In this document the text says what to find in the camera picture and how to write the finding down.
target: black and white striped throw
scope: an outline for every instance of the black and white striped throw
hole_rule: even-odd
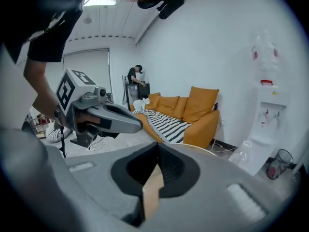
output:
[[[218,103],[213,106],[213,111],[218,110]],[[183,143],[184,131],[191,126],[183,120],[169,117],[153,110],[135,110],[135,114],[144,114],[147,122],[154,132],[165,143]]]

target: person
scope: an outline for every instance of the person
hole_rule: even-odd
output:
[[[142,85],[143,87],[146,87],[146,84],[142,81],[140,81],[139,79],[136,78],[136,72],[138,73],[142,73],[143,67],[141,65],[135,65],[134,67],[132,67],[129,71],[129,74],[127,75],[127,78],[129,80],[129,83],[132,84],[132,83],[137,83],[137,84],[140,84]]]
[[[30,42],[24,77],[38,93],[33,106],[64,126],[66,120],[61,109],[55,113],[60,107],[45,77],[46,63],[61,61],[65,42],[83,12],[84,1],[14,0],[14,6],[3,10],[2,15],[6,22],[2,24],[0,46],[4,44],[14,63],[23,44]],[[99,118],[83,113],[77,115],[76,121],[100,122]]]

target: floor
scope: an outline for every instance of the floor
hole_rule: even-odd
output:
[[[74,137],[74,134],[71,134],[65,139],[65,150],[67,157],[104,153],[142,143],[154,142],[154,139],[145,130],[141,130],[135,134],[119,134],[115,139],[111,137],[97,138],[91,144],[90,149],[71,143],[70,140]],[[46,145],[52,145],[57,148],[61,147],[61,142],[49,144],[46,139],[41,139],[41,141]],[[212,151],[215,152],[217,156],[223,157],[226,160],[228,160],[229,156],[232,154],[231,151],[222,149],[217,145],[213,147]],[[300,176],[299,174],[293,175],[292,170],[287,169],[278,179],[270,180],[266,175],[267,167],[268,164],[266,163],[256,174],[255,179],[264,185],[269,186],[274,192],[276,192],[278,197],[284,201],[293,193],[294,190],[296,190],[297,185],[299,184]]]

